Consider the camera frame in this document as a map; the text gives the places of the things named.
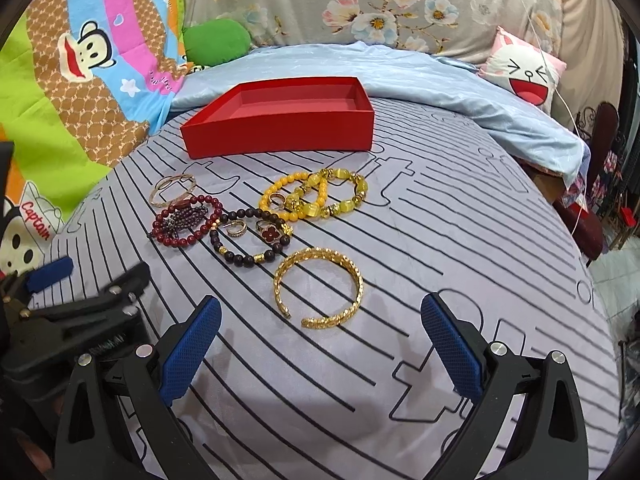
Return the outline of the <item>thin rose gold bangle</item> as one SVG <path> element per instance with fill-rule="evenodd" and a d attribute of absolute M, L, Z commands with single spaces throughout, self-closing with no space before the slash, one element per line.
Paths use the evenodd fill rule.
<path fill-rule="evenodd" d="M 168 193 L 174 185 L 178 186 L 178 191 L 171 196 L 165 197 L 164 194 Z M 192 174 L 173 174 L 172 176 L 162 177 L 152 187 L 149 195 L 149 204 L 154 208 L 168 207 L 191 196 L 195 188 L 196 179 Z"/>

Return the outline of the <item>colourful monkey cartoon blanket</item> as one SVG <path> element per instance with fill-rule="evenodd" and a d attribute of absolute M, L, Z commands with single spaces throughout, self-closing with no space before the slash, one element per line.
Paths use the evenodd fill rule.
<path fill-rule="evenodd" d="M 41 266 L 89 192 L 165 122 L 189 71 L 177 0 L 32 0 L 1 50 L 14 155 L 1 271 Z"/>

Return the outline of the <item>grey striped bed sheet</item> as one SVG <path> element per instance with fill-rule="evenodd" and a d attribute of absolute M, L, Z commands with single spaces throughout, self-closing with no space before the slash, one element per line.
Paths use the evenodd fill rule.
<path fill-rule="evenodd" d="M 206 295 L 222 307 L 219 335 L 174 405 L 196 448 L 223 479 L 421 479 L 471 403 L 454 392 L 420 320 L 437 292 L 459 318 L 514 353 L 562 351 L 582 401 L 591 478 L 617 434 L 618 385 L 608 324 L 570 233 L 526 174 L 480 127 L 424 105 L 377 99 L 370 152 L 224 155 L 193 160 L 180 120 L 112 170 L 53 242 L 70 278 L 38 307 L 94 295 L 134 263 L 151 281 L 140 300 L 152 335 L 185 320 Z M 357 314 L 334 330 L 303 318 L 352 302 L 349 276 L 325 261 L 289 270 L 273 301 L 276 266 L 239 269 L 208 240 L 154 243 L 149 197 L 188 174 L 224 208 L 254 206 L 278 179 L 344 168 L 362 174 L 366 201 L 344 216 L 304 220 L 292 250 L 326 247 L 364 279 Z"/>

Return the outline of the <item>gold open cuff bangle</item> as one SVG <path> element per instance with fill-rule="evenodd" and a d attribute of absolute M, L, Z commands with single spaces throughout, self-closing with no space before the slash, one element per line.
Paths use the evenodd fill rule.
<path fill-rule="evenodd" d="M 282 281 L 288 270 L 295 266 L 296 263 L 305 262 L 308 260 L 324 260 L 339 266 L 345 270 L 350 278 L 352 284 L 355 286 L 356 296 L 354 301 L 341 311 L 338 311 L 334 315 L 320 316 L 320 318 L 303 318 L 300 321 L 300 325 L 307 330 L 328 330 L 341 326 L 343 323 L 349 321 L 360 308 L 360 304 L 363 298 L 364 281 L 360 270 L 356 264 L 345 255 L 337 252 L 336 250 L 321 247 L 311 247 L 293 252 L 292 255 L 287 256 L 277 267 L 274 272 L 272 280 L 273 297 L 276 302 L 276 306 L 280 311 L 280 315 L 284 318 L 290 318 L 290 309 L 285 305 L 281 296 Z"/>

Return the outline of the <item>green plush pillow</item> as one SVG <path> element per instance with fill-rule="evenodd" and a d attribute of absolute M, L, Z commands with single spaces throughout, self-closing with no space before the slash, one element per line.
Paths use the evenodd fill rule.
<path fill-rule="evenodd" d="M 217 66 L 246 55 L 252 38 L 240 23 L 230 18 L 216 18 L 187 27 L 183 31 L 183 43 L 189 62 Z"/>

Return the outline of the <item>red open cardboard box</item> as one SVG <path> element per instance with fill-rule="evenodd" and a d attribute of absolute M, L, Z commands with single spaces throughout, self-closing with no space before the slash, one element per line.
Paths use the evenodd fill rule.
<path fill-rule="evenodd" d="M 374 110 L 355 77 L 243 82 L 181 127 L 193 159 L 292 151 L 369 151 Z"/>

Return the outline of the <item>dark wooden chair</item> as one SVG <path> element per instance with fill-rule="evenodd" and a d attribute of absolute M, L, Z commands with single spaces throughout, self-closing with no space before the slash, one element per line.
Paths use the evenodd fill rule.
<path fill-rule="evenodd" d="M 602 102 L 594 116 L 589 145 L 591 159 L 586 181 L 587 197 L 590 196 L 594 182 L 604 167 L 617 127 L 618 113 L 615 106 L 609 102 Z M 586 266 L 589 266 L 600 257 L 604 246 L 603 228 L 598 216 L 589 205 L 583 207 L 578 203 L 572 203 L 570 206 L 564 206 L 562 200 L 556 200 L 553 208 L 570 231 L 576 246 L 587 259 Z"/>

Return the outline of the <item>white pink cartoon cushion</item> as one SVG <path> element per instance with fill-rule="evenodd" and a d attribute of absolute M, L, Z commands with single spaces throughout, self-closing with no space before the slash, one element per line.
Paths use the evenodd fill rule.
<path fill-rule="evenodd" d="M 498 27 L 490 55 L 478 72 L 485 80 L 549 114 L 565 70 L 563 61 Z"/>

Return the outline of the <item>light blue folded duvet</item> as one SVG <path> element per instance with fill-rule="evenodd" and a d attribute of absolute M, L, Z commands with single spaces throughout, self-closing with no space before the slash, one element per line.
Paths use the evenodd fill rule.
<path fill-rule="evenodd" d="M 559 174 L 585 177 L 590 149 L 542 110 L 475 75 L 471 65 L 382 44 L 265 47 L 186 76 L 170 109 L 201 107 L 243 82 L 296 77 L 356 77 L 369 96 L 421 103 L 472 119 L 509 154 Z"/>

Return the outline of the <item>grey floral pillow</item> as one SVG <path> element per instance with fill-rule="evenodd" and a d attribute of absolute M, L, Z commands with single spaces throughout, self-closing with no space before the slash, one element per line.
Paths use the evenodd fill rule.
<path fill-rule="evenodd" d="M 558 53 L 561 0 L 183 0 L 183 23 L 228 18 L 256 47 L 365 44 L 480 64 L 503 28 Z"/>

